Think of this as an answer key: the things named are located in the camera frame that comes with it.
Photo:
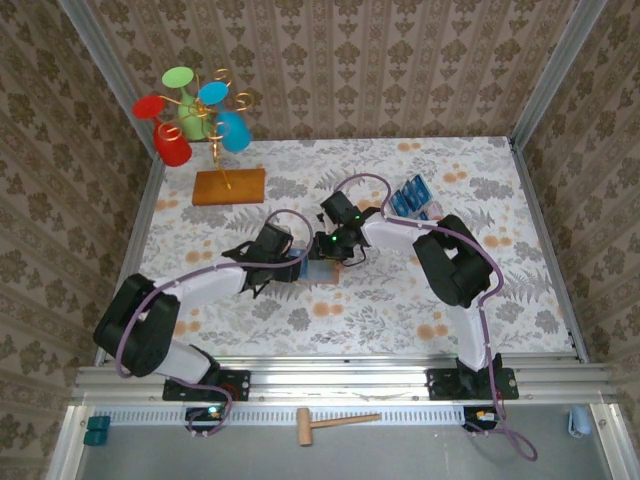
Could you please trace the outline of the wooden mallet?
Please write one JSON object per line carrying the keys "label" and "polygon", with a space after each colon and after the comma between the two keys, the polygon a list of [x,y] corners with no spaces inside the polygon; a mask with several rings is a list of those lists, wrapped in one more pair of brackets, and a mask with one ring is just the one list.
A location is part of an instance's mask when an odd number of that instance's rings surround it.
{"label": "wooden mallet", "polygon": [[298,433],[298,444],[301,447],[309,447],[313,445],[313,431],[316,429],[331,428],[343,425],[355,425],[361,423],[376,422],[382,419],[379,413],[341,417],[328,420],[316,420],[311,418],[311,412],[308,408],[298,408],[296,411],[296,423]]}

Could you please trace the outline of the aluminium frame post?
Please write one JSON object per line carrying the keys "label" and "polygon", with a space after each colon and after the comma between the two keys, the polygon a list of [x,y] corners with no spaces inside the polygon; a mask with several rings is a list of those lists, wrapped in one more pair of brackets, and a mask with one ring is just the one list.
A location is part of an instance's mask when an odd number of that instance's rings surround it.
{"label": "aluminium frame post", "polygon": [[149,155],[154,157],[156,149],[152,139],[152,126],[133,115],[132,107],[138,96],[125,73],[124,64],[117,58],[114,48],[90,6],[85,0],[59,0],[59,3],[80,39],[84,42],[119,105],[125,111],[140,141]]}
{"label": "aluminium frame post", "polygon": [[514,148],[522,150],[530,140],[606,3],[579,0],[510,136]]}

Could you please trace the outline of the blue plastic goblet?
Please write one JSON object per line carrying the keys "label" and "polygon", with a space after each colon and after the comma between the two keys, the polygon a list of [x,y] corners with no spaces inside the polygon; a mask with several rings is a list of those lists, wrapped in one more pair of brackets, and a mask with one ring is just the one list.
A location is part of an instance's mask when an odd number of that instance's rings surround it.
{"label": "blue plastic goblet", "polygon": [[229,85],[217,80],[201,87],[197,99],[211,124],[208,140],[219,142],[230,153],[239,153],[250,145],[251,132],[242,113],[253,105],[251,94],[240,92],[231,97]]}

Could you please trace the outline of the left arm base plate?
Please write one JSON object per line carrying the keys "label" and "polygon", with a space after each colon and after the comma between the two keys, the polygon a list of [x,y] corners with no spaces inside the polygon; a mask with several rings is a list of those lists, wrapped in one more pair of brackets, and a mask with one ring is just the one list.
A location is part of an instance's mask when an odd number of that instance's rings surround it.
{"label": "left arm base plate", "polygon": [[[249,370],[221,369],[207,373],[200,381],[200,385],[214,385],[227,391],[233,401],[247,401],[249,399],[251,372]],[[226,397],[210,389],[195,389],[166,380],[162,399],[165,401],[183,402],[224,402]]]}

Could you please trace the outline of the light blue roll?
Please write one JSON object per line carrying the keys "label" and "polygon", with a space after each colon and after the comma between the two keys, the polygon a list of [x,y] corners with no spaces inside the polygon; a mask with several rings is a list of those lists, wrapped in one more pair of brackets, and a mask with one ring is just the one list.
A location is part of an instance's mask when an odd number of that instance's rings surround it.
{"label": "light blue roll", "polygon": [[589,411],[586,407],[574,405],[568,417],[568,433],[573,438],[583,438],[591,434]]}

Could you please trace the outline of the aluminium side rail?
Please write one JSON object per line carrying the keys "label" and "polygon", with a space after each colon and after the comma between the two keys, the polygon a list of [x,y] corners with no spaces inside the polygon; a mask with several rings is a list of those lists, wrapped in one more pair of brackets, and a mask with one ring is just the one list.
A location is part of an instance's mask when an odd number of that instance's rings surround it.
{"label": "aluminium side rail", "polygon": [[149,176],[140,199],[139,208],[133,223],[114,293],[118,292],[127,277],[139,270],[159,191],[163,183],[164,170],[164,163],[160,157],[155,154],[152,157]]}
{"label": "aluminium side rail", "polygon": [[576,358],[581,363],[590,363],[591,358],[588,353],[581,328],[571,303],[571,299],[566,288],[564,278],[555,254],[555,250],[545,223],[538,197],[531,180],[527,165],[522,153],[522,149],[511,138],[507,138],[508,144],[514,159],[515,168],[518,172],[524,195],[527,199],[532,221],[535,226],[541,250],[545,257],[549,276],[556,293],[561,313],[568,330],[569,337],[575,350]]}

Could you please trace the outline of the aluminium front rail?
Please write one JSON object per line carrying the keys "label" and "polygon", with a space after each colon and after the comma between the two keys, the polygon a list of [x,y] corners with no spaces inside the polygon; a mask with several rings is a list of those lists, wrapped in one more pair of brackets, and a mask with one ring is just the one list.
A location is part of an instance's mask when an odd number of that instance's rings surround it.
{"label": "aluminium front rail", "polygon": [[[615,389],[606,368],[582,363],[571,354],[505,354],[503,364],[515,372],[518,403],[611,403]],[[227,356],[224,368],[251,373],[252,404],[287,406],[426,405],[426,372],[454,366],[441,356]],[[158,375],[123,379],[111,362],[83,367],[76,377],[76,405],[154,405],[164,380]]]}

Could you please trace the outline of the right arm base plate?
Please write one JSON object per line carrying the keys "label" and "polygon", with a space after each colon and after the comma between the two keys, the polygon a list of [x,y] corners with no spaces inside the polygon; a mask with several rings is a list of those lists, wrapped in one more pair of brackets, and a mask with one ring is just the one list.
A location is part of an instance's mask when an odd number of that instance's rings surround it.
{"label": "right arm base plate", "polygon": [[[496,397],[517,400],[519,390],[515,372],[511,368],[494,371]],[[457,368],[436,368],[426,371],[426,384],[431,400],[491,400],[492,390],[489,369],[479,372],[461,371]]]}

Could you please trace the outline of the floral tablecloth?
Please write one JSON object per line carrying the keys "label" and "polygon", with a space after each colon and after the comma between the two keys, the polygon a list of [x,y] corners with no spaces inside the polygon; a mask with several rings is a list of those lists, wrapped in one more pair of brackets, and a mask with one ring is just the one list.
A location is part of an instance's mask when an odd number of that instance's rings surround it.
{"label": "floral tablecloth", "polygon": [[[569,354],[561,313],[527,199],[503,137],[256,141],[226,155],[230,169],[263,168],[260,204],[196,207],[195,176],[212,165],[198,143],[191,160],[165,167],[140,265],[172,279],[211,265],[255,238],[268,216],[298,245],[318,229],[320,204],[338,185],[360,209],[421,174],[446,214],[461,218],[498,263],[505,284],[485,305],[492,348],[502,354]],[[174,335],[217,356],[435,355],[458,350],[446,306],[429,289],[418,259],[370,249],[339,282],[273,283],[195,308]]]}

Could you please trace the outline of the green plastic goblet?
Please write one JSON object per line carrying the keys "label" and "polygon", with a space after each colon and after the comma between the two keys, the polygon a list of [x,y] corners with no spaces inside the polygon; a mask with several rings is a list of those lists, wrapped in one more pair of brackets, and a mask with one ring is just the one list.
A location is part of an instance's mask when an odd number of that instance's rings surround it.
{"label": "green plastic goblet", "polygon": [[194,79],[195,73],[191,68],[179,66],[167,70],[162,76],[162,83],[180,92],[177,116],[184,136],[189,141],[200,141],[206,138],[211,124],[208,115],[199,110],[196,98],[188,91],[188,85]]}

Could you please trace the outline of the clear plastic card box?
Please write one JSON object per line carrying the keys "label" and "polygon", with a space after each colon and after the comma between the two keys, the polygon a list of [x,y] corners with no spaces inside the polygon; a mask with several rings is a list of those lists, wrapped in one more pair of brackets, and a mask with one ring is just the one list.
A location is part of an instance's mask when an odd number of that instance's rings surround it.
{"label": "clear plastic card box", "polygon": [[[400,187],[399,187],[398,189],[396,189],[396,190],[401,191],[401,189],[402,189],[402,187],[404,186],[404,184],[405,184],[407,181],[409,181],[409,182],[410,182],[410,180],[411,180],[414,176],[415,176],[415,175],[413,175],[412,177],[410,177],[409,179],[407,179],[407,180],[406,180],[404,183],[402,183],[402,184],[400,185]],[[432,199],[431,199],[431,200],[430,200],[426,205],[421,205],[421,206],[420,206],[420,208],[419,208],[417,211],[412,211],[412,212],[411,212],[411,214],[410,214],[407,218],[408,218],[408,219],[411,219],[411,220],[420,220],[420,219],[418,218],[419,213],[420,213],[421,211],[425,211],[425,212],[427,213],[427,215],[428,215],[428,210],[429,210],[430,208],[437,208],[437,209],[439,209],[439,210],[442,212],[442,214],[443,214],[443,218],[444,218],[444,213],[443,213],[442,207],[441,207],[440,203],[435,199],[435,197],[434,197],[433,193],[432,193]]]}

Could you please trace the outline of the red plastic goblet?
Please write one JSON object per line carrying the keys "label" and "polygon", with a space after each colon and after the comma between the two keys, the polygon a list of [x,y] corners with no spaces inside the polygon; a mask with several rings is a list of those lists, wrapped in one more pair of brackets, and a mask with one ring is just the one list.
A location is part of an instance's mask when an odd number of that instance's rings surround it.
{"label": "red plastic goblet", "polygon": [[162,96],[148,95],[134,103],[132,113],[137,119],[153,122],[153,144],[163,163],[168,167],[180,167],[190,160],[192,149],[174,121],[160,119],[165,105]]}

